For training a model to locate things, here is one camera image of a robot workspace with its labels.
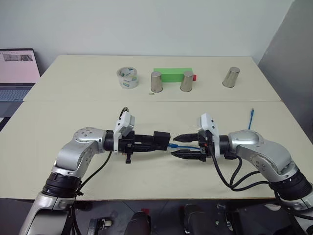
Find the stainless steel cup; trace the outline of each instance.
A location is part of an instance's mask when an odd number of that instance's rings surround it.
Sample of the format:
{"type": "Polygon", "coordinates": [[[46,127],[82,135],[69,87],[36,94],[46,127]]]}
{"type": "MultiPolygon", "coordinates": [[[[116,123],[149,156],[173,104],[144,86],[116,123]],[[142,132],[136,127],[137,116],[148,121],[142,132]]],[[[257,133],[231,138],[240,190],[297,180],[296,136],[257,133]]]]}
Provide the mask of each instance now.
{"type": "Polygon", "coordinates": [[[237,67],[231,67],[223,81],[223,86],[232,88],[235,86],[240,69],[237,67]]]}
{"type": "Polygon", "coordinates": [[[194,79],[194,74],[191,71],[184,72],[184,78],[182,79],[180,89],[183,92],[189,92],[192,90],[192,81],[194,79]]]}
{"type": "Polygon", "coordinates": [[[151,91],[158,93],[163,90],[161,73],[154,71],[151,73],[151,91]]]}

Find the gray wall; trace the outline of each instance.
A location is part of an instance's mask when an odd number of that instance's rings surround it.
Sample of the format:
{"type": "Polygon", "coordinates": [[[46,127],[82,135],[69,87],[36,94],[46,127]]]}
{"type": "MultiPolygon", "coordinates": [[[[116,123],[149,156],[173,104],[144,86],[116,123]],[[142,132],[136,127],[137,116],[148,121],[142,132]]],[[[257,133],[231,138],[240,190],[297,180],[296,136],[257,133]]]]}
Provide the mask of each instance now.
{"type": "Polygon", "coordinates": [[[313,0],[296,0],[259,67],[313,140],[313,0]]]}
{"type": "Polygon", "coordinates": [[[293,0],[0,0],[0,47],[60,54],[238,55],[258,63],[293,0]]]}

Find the small object on table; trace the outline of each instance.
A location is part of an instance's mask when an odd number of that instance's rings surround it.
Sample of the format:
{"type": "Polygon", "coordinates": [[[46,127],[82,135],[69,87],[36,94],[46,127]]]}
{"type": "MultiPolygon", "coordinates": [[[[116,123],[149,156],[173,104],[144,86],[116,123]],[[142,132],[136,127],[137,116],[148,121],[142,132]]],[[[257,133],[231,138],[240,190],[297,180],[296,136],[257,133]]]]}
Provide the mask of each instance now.
{"type": "Polygon", "coordinates": [[[250,128],[251,128],[253,115],[254,115],[254,109],[252,108],[251,113],[250,113],[250,122],[249,122],[248,130],[250,130],[250,128]]]}
{"type": "Polygon", "coordinates": [[[194,74],[192,71],[185,71],[184,77],[180,85],[180,89],[183,92],[189,92],[192,90],[192,81],[194,78],[194,74]]]}
{"type": "Polygon", "coordinates": [[[223,81],[223,86],[228,88],[234,87],[239,73],[240,73],[239,68],[231,67],[223,81]]]}
{"type": "Polygon", "coordinates": [[[169,143],[168,146],[170,148],[193,148],[193,149],[200,149],[199,147],[195,147],[195,146],[178,145],[178,144],[175,144],[175,143],[169,143]]]}
{"type": "Polygon", "coordinates": [[[153,71],[162,74],[162,82],[182,82],[184,72],[192,72],[192,68],[154,68],[153,71]]]}
{"type": "Polygon", "coordinates": [[[161,76],[162,74],[158,71],[151,73],[151,91],[158,93],[163,90],[161,76]]]}
{"type": "Polygon", "coordinates": [[[120,68],[116,74],[122,88],[132,89],[138,85],[137,70],[133,67],[120,68]]]}

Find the green block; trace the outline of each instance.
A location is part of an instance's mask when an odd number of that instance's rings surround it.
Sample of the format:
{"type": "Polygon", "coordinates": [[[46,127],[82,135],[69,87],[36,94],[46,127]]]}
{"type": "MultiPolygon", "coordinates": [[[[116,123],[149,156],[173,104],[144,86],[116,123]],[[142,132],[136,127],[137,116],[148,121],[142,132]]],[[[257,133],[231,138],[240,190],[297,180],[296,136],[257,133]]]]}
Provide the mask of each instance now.
{"type": "Polygon", "coordinates": [[[162,74],[162,82],[181,82],[185,71],[192,71],[192,68],[154,68],[153,71],[162,74]]]}

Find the table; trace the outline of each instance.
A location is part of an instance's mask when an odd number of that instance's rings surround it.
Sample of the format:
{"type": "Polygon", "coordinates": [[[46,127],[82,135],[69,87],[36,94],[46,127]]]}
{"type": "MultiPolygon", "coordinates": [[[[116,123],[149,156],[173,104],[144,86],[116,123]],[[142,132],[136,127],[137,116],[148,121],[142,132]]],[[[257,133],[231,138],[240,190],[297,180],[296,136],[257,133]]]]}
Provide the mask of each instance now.
{"type": "MultiPolygon", "coordinates": [[[[205,112],[218,124],[220,135],[246,129],[253,107],[252,129],[285,146],[313,182],[313,145],[280,101],[38,101],[24,102],[0,134],[0,197],[34,199],[44,186],[58,151],[74,132],[87,126],[113,129],[125,105],[136,118],[137,134],[167,131],[172,138],[195,133],[196,120],[205,112]]],[[[107,154],[94,156],[84,179],[104,162],[107,154]]],[[[220,158],[219,164],[229,179],[237,161],[220,158]]],[[[239,177],[254,170],[244,161],[239,177]]],[[[262,179],[255,175],[247,183],[262,179]]],[[[272,190],[264,185],[243,192],[231,191],[222,184],[211,159],[206,163],[182,160],[163,151],[135,153],[131,164],[125,164],[125,156],[113,155],[83,192],[79,200],[273,197],[272,190]]]]}
{"type": "Polygon", "coordinates": [[[251,57],[81,56],[61,55],[42,75],[24,101],[278,101],[273,87],[251,57]],[[137,69],[139,85],[122,89],[116,72],[137,69]],[[197,75],[191,92],[180,83],[163,83],[163,91],[151,93],[153,68],[191,67],[197,75]],[[234,88],[222,85],[230,67],[241,72],[234,88]]]}

